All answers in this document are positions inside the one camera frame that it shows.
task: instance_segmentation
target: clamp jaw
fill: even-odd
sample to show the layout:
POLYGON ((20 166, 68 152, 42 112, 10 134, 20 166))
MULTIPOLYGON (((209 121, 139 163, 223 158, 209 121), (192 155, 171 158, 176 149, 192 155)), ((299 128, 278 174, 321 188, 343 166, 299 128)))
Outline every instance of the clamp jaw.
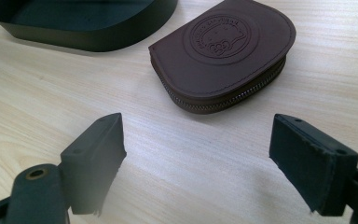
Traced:
POLYGON ((338 217, 348 205, 358 224, 357 152, 302 119, 277 114, 269 156, 312 212, 338 217))
POLYGON ((126 157, 121 114, 96 120, 61 154, 58 166, 31 167, 0 201, 0 224, 68 224, 74 214, 100 214, 126 157))

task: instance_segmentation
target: leather coin purse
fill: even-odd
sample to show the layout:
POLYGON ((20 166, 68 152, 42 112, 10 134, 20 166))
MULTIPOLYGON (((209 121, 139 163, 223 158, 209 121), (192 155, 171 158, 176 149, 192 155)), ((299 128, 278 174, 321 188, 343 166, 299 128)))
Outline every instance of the leather coin purse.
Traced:
POLYGON ((172 100, 209 114, 233 106, 282 71, 296 29, 280 11, 225 0, 149 47, 172 100))

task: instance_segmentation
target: wooden table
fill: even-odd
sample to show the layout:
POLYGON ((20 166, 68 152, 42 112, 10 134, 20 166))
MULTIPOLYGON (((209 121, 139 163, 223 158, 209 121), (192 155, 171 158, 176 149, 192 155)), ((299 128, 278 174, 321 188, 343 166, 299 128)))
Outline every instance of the wooden table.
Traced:
POLYGON ((302 118, 358 152, 357 1, 260 1, 297 31, 281 75, 212 115, 176 106, 148 46, 220 0, 179 0, 170 20, 125 49, 91 53, 12 37, 0 26, 0 200, 15 176, 121 112, 128 152, 100 217, 81 223, 349 223, 310 214, 269 159, 276 113, 302 118))

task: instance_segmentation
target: metal grommet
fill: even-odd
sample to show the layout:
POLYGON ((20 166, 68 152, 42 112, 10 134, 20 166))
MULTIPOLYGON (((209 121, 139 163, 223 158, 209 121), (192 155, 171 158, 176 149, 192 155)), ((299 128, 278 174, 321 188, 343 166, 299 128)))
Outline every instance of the metal grommet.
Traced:
POLYGON ((31 172, 29 172, 25 178, 27 180, 36 180, 36 179, 39 179, 39 178, 42 178, 43 176, 47 175, 48 174, 48 169, 45 169, 45 168, 39 168, 39 169, 35 169, 31 172))

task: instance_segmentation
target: light wood grain surface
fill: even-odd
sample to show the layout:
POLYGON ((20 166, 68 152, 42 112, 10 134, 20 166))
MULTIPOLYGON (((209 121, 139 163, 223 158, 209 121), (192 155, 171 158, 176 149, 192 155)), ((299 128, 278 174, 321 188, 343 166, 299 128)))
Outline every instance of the light wood grain surface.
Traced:
POLYGON ((100 217, 83 223, 349 223, 320 217, 269 159, 275 113, 302 118, 358 152, 358 1, 262 0, 297 31, 281 75, 226 111, 177 107, 148 46, 220 0, 179 0, 170 20, 125 49, 90 53, 23 41, 0 26, 0 200, 15 176, 121 112, 128 152, 100 217))

